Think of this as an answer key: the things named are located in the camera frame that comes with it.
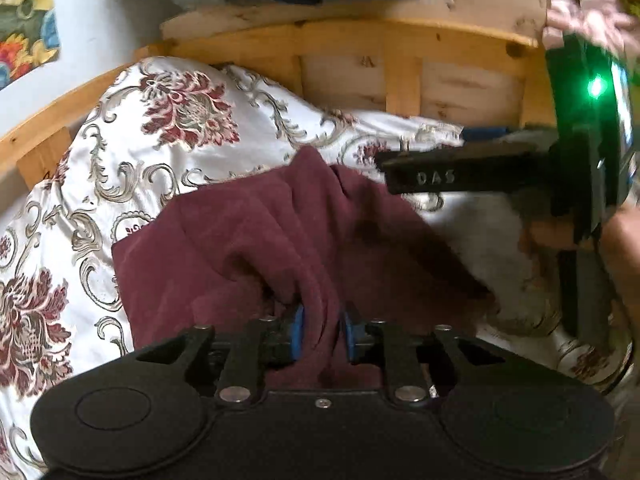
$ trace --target wooden bed frame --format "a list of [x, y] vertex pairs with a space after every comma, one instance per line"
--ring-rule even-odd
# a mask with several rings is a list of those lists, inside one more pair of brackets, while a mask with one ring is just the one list
[[[232, 62], [323, 107], [467, 125], [554, 124], [538, 41], [545, 19], [546, 0], [225, 6], [171, 20], [163, 27], [166, 39], [134, 60]], [[193, 37], [194, 30], [207, 37]], [[0, 137], [0, 174], [17, 166], [30, 189], [51, 175], [71, 143], [68, 126], [91, 111], [123, 68], [75, 88]]]

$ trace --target hand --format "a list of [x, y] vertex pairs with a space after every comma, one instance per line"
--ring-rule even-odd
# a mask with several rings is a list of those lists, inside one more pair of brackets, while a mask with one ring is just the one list
[[[524, 230], [520, 248], [530, 256], [535, 256], [537, 246], [576, 249], [573, 233], [573, 225], [566, 219], [534, 221]], [[593, 250], [592, 240], [580, 248]], [[599, 249], [632, 321], [640, 327], [640, 208], [623, 205], [604, 224]]]

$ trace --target maroon towel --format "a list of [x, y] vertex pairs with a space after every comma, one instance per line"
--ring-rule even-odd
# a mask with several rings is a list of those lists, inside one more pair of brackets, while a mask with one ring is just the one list
[[113, 261], [137, 348], [194, 324], [236, 332], [304, 305], [302, 359], [268, 376], [280, 387], [368, 381], [337, 343], [347, 302], [365, 319], [426, 333], [468, 328], [488, 296], [404, 199], [313, 148], [289, 166], [175, 197], [114, 245]]

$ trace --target metal screw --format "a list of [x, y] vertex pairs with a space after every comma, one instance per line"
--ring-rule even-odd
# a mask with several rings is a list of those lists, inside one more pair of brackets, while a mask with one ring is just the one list
[[420, 386], [400, 386], [396, 390], [396, 399], [402, 402], [419, 402], [427, 396], [427, 392]]
[[251, 391], [244, 386], [227, 386], [220, 392], [220, 399], [225, 402], [244, 402], [251, 397]]
[[318, 399], [316, 400], [316, 408], [322, 408], [326, 410], [331, 407], [331, 401], [329, 399]]

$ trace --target colorful painting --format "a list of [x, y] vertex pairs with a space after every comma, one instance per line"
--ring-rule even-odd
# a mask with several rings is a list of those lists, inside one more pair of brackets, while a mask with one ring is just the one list
[[0, 0], [0, 89], [59, 50], [53, 0]]

